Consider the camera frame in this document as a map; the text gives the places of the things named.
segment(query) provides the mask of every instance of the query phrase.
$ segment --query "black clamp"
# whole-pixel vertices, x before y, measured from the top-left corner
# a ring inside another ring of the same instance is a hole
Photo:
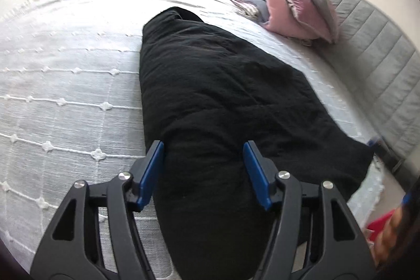
[[[253,141],[244,162],[259,203],[277,213],[253,280],[371,280],[375,265],[368,244],[344,198],[331,181],[320,186],[278,171]],[[310,210],[310,238],[303,268],[291,273],[302,207]]]
[[[164,145],[155,140],[145,158],[109,182],[76,181],[44,233],[30,275],[35,280],[155,280],[133,212],[149,203],[163,156]],[[98,207],[108,208],[118,274],[104,266]]]
[[[330,181],[301,183],[278,172],[253,141],[244,144],[244,164],[259,203],[277,218],[254,280],[371,280],[375,266],[356,220]],[[155,280],[133,212],[149,203],[164,158],[155,140],[146,157],[111,181],[76,181],[52,218],[35,254],[34,280]],[[291,273],[302,206],[310,208],[311,233],[304,267]],[[104,267],[98,207],[108,208],[118,273]]]

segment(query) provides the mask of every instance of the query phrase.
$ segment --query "black cloth bundle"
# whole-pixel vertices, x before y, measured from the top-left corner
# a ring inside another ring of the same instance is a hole
[[[144,26],[140,85],[146,147],[165,143],[154,202],[183,280],[247,280],[257,269],[274,218],[245,170],[247,140],[279,170],[330,179],[346,199],[372,159],[300,71],[181,8]]]

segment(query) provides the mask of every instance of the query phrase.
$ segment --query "mattress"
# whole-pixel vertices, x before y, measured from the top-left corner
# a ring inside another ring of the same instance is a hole
[[[229,0],[28,0],[0,19],[0,238],[26,270],[74,181],[108,181],[145,155],[141,30],[172,6],[302,71],[350,137],[366,142],[375,134],[311,48],[264,30]],[[382,169],[372,162],[349,201],[361,226],[381,189]],[[106,210],[99,221],[104,261],[114,270]],[[177,279],[153,203],[136,223],[155,276]]]

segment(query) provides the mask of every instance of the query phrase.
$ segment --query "metal screw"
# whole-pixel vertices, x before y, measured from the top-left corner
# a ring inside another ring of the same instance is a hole
[[[324,181],[324,182],[322,183],[322,186],[323,186],[325,189],[329,189],[329,190],[331,190],[331,189],[334,187],[334,184],[333,184],[333,182],[330,182],[330,181]]]
[[[122,181],[126,181],[130,177],[131,177],[131,173],[129,173],[127,171],[118,173],[118,178],[121,179]]]
[[[85,181],[75,181],[74,184],[73,184],[73,186],[76,189],[80,189],[80,188],[84,187],[85,185],[86,185]]]
[[[290,178],[290,172],[280,171],[278,176],[279,176],[280,179],[289,179]]]

